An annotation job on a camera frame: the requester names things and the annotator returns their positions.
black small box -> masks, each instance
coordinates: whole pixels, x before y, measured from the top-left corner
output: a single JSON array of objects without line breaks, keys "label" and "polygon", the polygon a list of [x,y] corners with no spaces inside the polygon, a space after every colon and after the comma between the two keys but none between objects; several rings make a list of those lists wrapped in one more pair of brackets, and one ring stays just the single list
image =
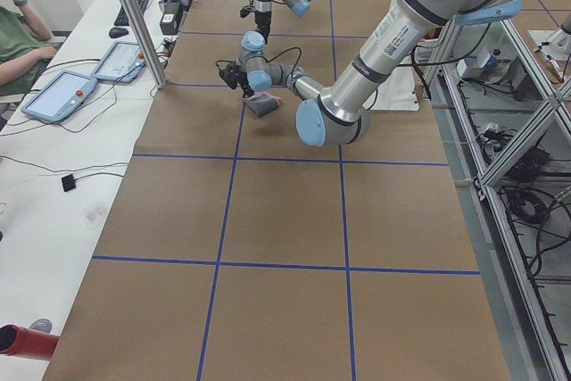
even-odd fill
[{"label": "black small box", "polygon": [[163,35],[176,35],[182,21],[182,6],[179,2],[169,0],[164,4],[161,18],[161,32]]}]

table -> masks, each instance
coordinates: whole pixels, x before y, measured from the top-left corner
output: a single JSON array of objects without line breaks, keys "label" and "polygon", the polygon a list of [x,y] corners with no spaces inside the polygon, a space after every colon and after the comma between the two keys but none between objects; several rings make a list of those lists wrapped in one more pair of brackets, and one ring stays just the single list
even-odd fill
[{"label": "table", "polygon": [[[159,0],[151,0],[145,21],[155,46],[163,39],[159,28]],[[119,11],[119,0],[96,0],[51,64],[83,58],[101,58],[112,43],[107,33]],[[118,40],[134,41],[131,32]],[[35,88],[51,80],[58,70],[89,74],[95,62],[71,64],[48,70]],[[85,108],[64,125],[79,130],[115,100],[111,86],[100,84]],[[84,131],[73,134],[56,126],[34,128],[36,122],[18,110],[0,135],[0,154],[34,162],[52,170],[75,170],[92,165],[127,163],[133,144],[153,101],[154,81],[148,70],[127,86],[116,86],[117,102]],[[86,170],[86,174],[108,171],[122,175],[126,164]],[[81,279],[101,233],[106,215],[121,179],[98,175],[78,182],[64,193],[60,177],[36,167],[4,160],[0,165],[2,196],[0,215],[0,323],[27,327],[35,319],[48,318],[59,335],[79,289]],[[40,379],[47,362],[0,357],[0,380]]]},{"label": "table", "polygon": [[[266,55],[329,85],[389,3],[276,8]],[[509,379],[430,104],[303,145],[217,76],[242,6],[194,0],[44,380]]]}]

cable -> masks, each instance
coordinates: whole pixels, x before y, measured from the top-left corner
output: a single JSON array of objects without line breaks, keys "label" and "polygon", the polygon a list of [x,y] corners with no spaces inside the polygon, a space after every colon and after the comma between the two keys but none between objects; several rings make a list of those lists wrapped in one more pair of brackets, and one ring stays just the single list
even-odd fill
[{"label": "cable", "polygon": [[[491,26],[492,26],[491,23],[486,26],[484,33],[482,33],[482,36],[478,39],[478,41],[476,42],[476,45],[468,53],[462,55],[461,57],[454,58],[452,60],[447,60],[444,62],[419,62],[419,63],[417,63],[417,66],[419,66],[419,67],[442,66],[444,64],[451,64],[453,62],[459,62],[459,61],[464,60],[465,58],[468,58],[470,55],[472,55],[476,51],[476,49],[478,49],[480,44],[482,44],[482,42],[484,41],[484,37],[488,33],[488,30],[490,29]],[[399,64],[396,67],[413,67],[413,64]]]},{"label": "cable", "polygon": [[221,62],[225,62],[226,64],[230,64],[231,62],[234,62],[234,61],[233,60],[217,60],[216,62],[214,62],[214,65],[216,65],[216,68],[218,70],[221,70],[221,68],[220,68]]},{"label": "cable", "polygon": [[[561,202],[558,201],[557,198],[553,198],[553,201],[551,202],[551,204],[547,210],[548,210],[548,212],[552,212],[552,211],[555,211],[559,208],[565,209],[567,216],[569,217],[569,221],[571,222],[571,211],[569,211],[569,209],[567,208],[566,205],[561,204]],[[566,239],[564,239],[563,241],[561,241],[560,243],[557,243],[557,244],[552,245],[550,247],[545,247],[544,249],[541,248],[542,247],[542,245],[541,245],[542,232],[543,232],[543,228],[545,227],[545,224],[547,223],[548,217],[549,216],[546,216],[545,219],[543,219],[543,222],[538,227],[537,234],[535,236],[535,256],[529,261],[529,269],[530,270],[534,266],[534,264],[537,262],[537,268],[534,271],[530,272],[530,275],[533,278],[537,277],[540,274],[540,272],[542,271],[542,255],[544,253],[549,252],[551,250],[555,250],[555,249],[559,248],[560,246],[562,246],[563,244],[566,244],[569,241],[571,241],[571,233],[570,233],[569,236]]]},{"label": "cable", "polygon": [[117,174],[117,173],[110,173],[107,171],[101,171],[99,173],[91,173],[91,174],[86,174],[85,176],[81,176],[80,178],[75,178],[76,182],[79,182],[81,179],[84,178],[92,178],[93,176],[116,176],[118,178],[123,178],[122,174]]},{"label": "cable", "polygon": [[499,84],[493,84],[493,83],[492,83],[492,84],[489,84],[489,83],[484,82],[484,81],[482,81],[482,80],[470,79],[470,78],[468,78],[468,79],[463,79],[463,81],[466,82],[466,83],[475,83],[475,84],[481,85],[481,86],[484,87],[484,88],[488,88],[488,89],[491,89],[492,91],[497,91],[498,93],[502,93],[502,94],[507,94],[507,95],[517,94],[517,91],[505,91],[505,90],[503,90],[503,89],[501,89],[501,88],[497,88],[497,87],[494,86],[494,85],[499,85]]},{"label": "cable", "polygon": [[410,62],[412,64],[412,69],[417,73],[418,77],[420,78],[420,82],[422,82],[422,86],[424,87],[424,89],[426,91],[426,97],[428,97],[428,100],[432,100],[432,93],[430,92],[430,88],[428,87],[428,83],[426,82],[425,74],[420,69],[420,67],[418,66],[418,63],[415,59],[416,51],[417,51],[417,46],[412,48],[412,51],[410,51]]},{"label": "cable", "polygon": [[302,49],[301,49],[299,46],[292,46],[291,48],[285,49],[284,51],[282,51],[282,52],[279,53],[278,55],[274,55],[274,56],[271,57],[269,60],[267,60],[267,62],[273,62],[274,60],[278,59],[278,58],[281,57],[282,55],[287,54],[287,53],[289,53],[290,51],[293,51],[293,50],[297,50],[297,51],[299,52],[299,55],[298,55],[298,57],[297,57],[297,58],[298,58],[298,61],[299,61],[299,59],[300,59],[301,56],[302,56]]},{"label": "cable", "polygon": [[63,124],[58,123],[58,122],[46,122],[37,118],[32,118],[30,120],[35,120],[38,122],[41,122],[41,125],[38,125],[37,127],[33,127],[33,128],[27,128],[27,129],[23,129],[22,131],[15,131],[13,133],[6,133],[6,134],[1,134],[0,137],[7,137],[7,136],[14,136],[17,134],[22,134],[28,131],[32,131],[34,129],[38,129],[38,128],[42,128],[45,127],[46,125],[55,125],[56,127],[60,127],[65,129],[66,131],[72,133],[72,134],[78,134],[82,131],[84,131],[87,127],[89,127],[97,118],[99,118],[101,115],[103,115],[105,112],[107,112],[108,110],[110,110],[115,104],[117,104],[117,102],[119,101],[118,97],[117,97],[117,91],[115,90],[115,87],[117,86],[117,84],[120,82],[121,79],[123,79],[124,77],[126,77],[129,73],[131,73],[134,69],[136,68],[142,68],[144,67],[143,64],[136,66],[135,68],[129,70],[127,73],[125,73],[122,76],[117,77],[113,82],[112,82],[112,86],[110,88],[108,88],[106,91],[104,91],[101,95],[99,95],[97,98],[91,100],[89,103],[83,103],[82,105],[80,105],[80,107],[75,111],[79,111],[81,109],[84,109],[86,107],[88,107],[89,105],[99,101],[102,97],[104,97],[105,95],[107,95],[110,91],[113,91],[114,93],[114,99],[113,99],[113,103],[111,103],[109,106],[107,106],[105,109],[103,109],[101,112],[97,113],[96,116],[94,116],[86,125],[84,125],[82,128],[80,129],[70,129],[65,127]]},{"label": "cable", "polygon": [[373,103],[367,109],[365,109],[367,112],[370,111],[373,108],[373,106],[377,103],[377,99],[378,99],[378,88],[375,90],[375,99],[373,100]]},{"label": "cable", "polygon": [[22,165],[29,165],[31,167],[36,167],[38,169],[41,170],[45,170],[48,171],[50,173],[55,173],[55,174],[60,174],[60,173],[77,173],[80,171],[85,171],[85,170],[92,170],[92,169],[105,169],[108,167],[123,167],[123,166],[127,166],[128,162],[114,162],[112,164],[104,164],[104,165],[91,165],[89,167],[83,167],[81,169],[75,169],[75,170],[70,170],[70,169],[66,169],[66,170],[53,170],[50,169],[49,167],[44,167],[43,165],[39,165],[39,164],[35,164],[34,162],[25,162],[25,161],[21,161],[21,160],[17,160],[15,158],[12,158],[11,156],[7,156],[7,155],[1,155],[0,154],[0,159],[2,160],[9,160],[12,162],[16,162],[18,164],[22,164]]},{"label": "cable", "polygon": [[54,67],[65,66],[66,64],[73,64],[74,62],[100,62],[101,58],[83,58],[81,60],[71,60],[68,62],[59,62],[57,64],[52,64],[44,69],[44,72],[47,70],[53,69]]}]

red cylinder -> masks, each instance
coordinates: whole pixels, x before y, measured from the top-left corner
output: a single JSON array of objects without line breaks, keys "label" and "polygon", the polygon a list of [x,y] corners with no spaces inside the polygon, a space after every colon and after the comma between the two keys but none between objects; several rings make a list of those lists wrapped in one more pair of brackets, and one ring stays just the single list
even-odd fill
[{"label": "red cylinder", "polygon": [[59,336],[46,334],[25,327],[6,325],[0,327],[0,354],[50,360]]}]

shelf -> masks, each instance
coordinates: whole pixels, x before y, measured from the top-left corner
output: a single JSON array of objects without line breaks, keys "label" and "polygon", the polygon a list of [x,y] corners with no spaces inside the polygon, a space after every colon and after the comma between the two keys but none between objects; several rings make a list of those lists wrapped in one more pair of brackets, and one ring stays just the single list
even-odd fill
[{"label": "shelf", "polygon": [[[483,29],[484,26],[475,26],[470,31],[449,30],[449,34],[458,37],[453,45],[450,41],[443,41],[443,44],[452,46],[447,54],[457,58],[469,52]],[[571,83],[561,88],[551,84],[510,21],[493,24],[482,45],[500,59],[498,67],[487,71],[482,78],[485,85],[462,81],[454,63],[442,66],[438,83],[446,88],[458,127],[466,137],[471,155],[467,161],[476,166],[480,195],[492,211],[494,225],[490,228],[499,231],[501,249],[510,266],[507,275],[515,280],[550,379],[568,380],[571,351],[569,346],[562,344],[571,344],[571,243],[541,253],[542,269],[532,277],[530,272],[535,272],[538,262],[534,261],[531,267],[528,262],[537,254],[539,225],[513,221],[519,222],[513,212],[507,210],[504,187],[538,189],[531,192],[539,195],[547,207],[553,201],[549,195],[556,195],[571,186],[571,175],[541,175],[524,183],[521,176],[517,178],[513,174],[514,165],[519,165],[519,160],[535,147],[548,153],[552,160],[571,160],[571,102],[560,102],[565,94],[571,95]],[[446,58],[433,57],[431,61]],[[519,87],[515,94],[513,88],[493,84],[502,81],[512,62],[514,65],[520,62],[529,77],[528,85]],[[505,139],[502,137],[500,144],[492,142],[488,145],[483,138],[490,124],[497,124],[505,133],[503,136],[508,135]],[[571,172],[571,162],[549,161],[542,165],[542,171],[568,173]],[[533,212],[529,205],[525,209]],[[571,236],[571,209],[567,214],[565,209],[557,208],[542,229],[540,249],[562,243],[561,237]]]}]

